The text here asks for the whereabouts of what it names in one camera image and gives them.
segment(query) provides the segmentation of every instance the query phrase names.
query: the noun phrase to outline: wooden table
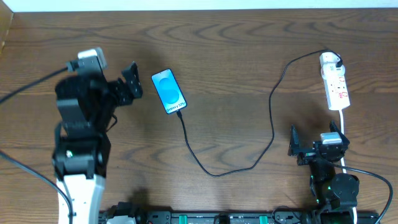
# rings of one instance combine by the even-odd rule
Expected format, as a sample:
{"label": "wooden table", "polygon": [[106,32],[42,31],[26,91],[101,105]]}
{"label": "wooden table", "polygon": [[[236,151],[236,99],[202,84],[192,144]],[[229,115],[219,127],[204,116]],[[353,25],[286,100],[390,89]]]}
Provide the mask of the wooden table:
{"label": "wooden table", "polygon": [[[271,139],[268,97],[285,64],[328,47],[341,54],[351,106],[347,166],[398,185],[398,10],[17,13],[0,55],[4,96],[100,46],[108,80],[137,62],[144,97],[118,108],[102,209],[119,201],[174,210],[273,210],[315,205],[309,167],[287,155],[290,125],[310,144],[338,112],[327,108],[318,56],[293,64],[272,98],[275,141],[258,166],[208,177],[188,152],[180,121],[162,108],[150,76],[171,68],[188,107],[191,147],[214,173],[248,167]],[[0,107],[0,147],[53,177],[54,87],[64,73]],[[381,212],[387,185],[359,177],[358,210]],[[57,194],[0,160],[0,223],[56,223]],[[383,219],[396,223],[397,194]]]}

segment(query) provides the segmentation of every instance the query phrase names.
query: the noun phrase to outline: white power strip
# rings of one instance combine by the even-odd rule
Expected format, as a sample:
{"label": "white power strip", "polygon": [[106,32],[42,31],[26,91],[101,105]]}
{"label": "white power strip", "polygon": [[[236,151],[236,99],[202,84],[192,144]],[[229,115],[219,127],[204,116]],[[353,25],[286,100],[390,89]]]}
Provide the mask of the white power strip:
{"label": "white power strip", "polygon": [[344,65],[336,67],[340,59],[331,52],[321,54],[321,75],[325,83],[329,110],[342,110],[349,106]]}

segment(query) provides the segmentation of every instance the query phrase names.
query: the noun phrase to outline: white cord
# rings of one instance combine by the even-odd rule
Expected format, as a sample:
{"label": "white cord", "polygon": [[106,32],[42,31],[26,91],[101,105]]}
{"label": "white cord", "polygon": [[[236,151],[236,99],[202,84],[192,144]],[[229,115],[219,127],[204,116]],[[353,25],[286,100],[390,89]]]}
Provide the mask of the white cord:
{"label": "white cord", "polygon": [[[343,117],[343,110],[338,110],[338,113],[340,114],[340,131],[342,134],[344,134],[344,117]],[[340,159],[340,163],[342,166],[345,166],[344,158]],[[358,214],[356,213],[356,207],[353,207],[353,215],[354,215],[354,224],[357,223],[358,221]]]}

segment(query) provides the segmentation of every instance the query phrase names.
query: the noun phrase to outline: power socket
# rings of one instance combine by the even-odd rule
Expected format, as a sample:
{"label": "power socket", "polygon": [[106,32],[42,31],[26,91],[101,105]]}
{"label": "power socket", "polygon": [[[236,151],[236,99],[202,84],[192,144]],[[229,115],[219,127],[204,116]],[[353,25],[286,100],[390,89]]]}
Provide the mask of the power socket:
{"label": "power socket", "polygon": [[321,75],[325,84],[326,98],[329,110],[342,110],[349,106],[346,69],[344,65],[336,67],[340,59],[331,52],[325,52],[320,56]]}

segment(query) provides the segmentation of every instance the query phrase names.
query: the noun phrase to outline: blue phone screen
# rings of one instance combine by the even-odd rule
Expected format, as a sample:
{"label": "blue phone screen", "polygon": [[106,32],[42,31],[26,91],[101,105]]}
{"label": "blue phone screen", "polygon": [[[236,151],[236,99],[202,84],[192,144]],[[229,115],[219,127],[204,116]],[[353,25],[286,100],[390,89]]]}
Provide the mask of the blue phone screen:
{"label": "blue phone screen", "polygon": [[153,75],[152,81],[167,114],[176,112],[187,106],[187,102],[170,69]]}

